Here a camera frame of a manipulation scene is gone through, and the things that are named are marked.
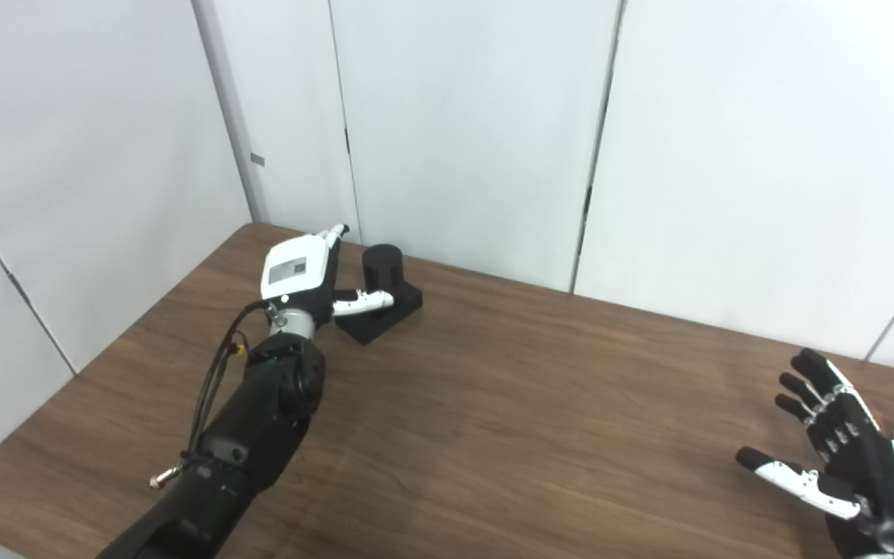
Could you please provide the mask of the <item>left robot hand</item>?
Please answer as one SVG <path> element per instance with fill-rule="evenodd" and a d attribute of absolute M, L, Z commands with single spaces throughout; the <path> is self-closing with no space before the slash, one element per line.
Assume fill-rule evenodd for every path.
<path fill-rule="evenodd" d="M 260 297 L 267 303 L 271 334 L 312 339 L 334 316 L 369 314 L 393 306 L 393 294 L 384 290 L 337 289 L 338 252 L 348 230 L 348 225 L 337 224 L 270 248 Z"/>

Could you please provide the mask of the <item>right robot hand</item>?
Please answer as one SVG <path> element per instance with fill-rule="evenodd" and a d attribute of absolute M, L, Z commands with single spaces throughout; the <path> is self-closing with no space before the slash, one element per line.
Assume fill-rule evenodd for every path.
<path fill-rule="evenodd" d="M 842 558 L 894 558 L 894 438 L 884 434 L 851 382 L 823 354 L 804 348 L 781 373 L 774 403 L 797 418 L 823 466 L 806 468 L 754 448 L 738 464 L 826 517 Z"/>

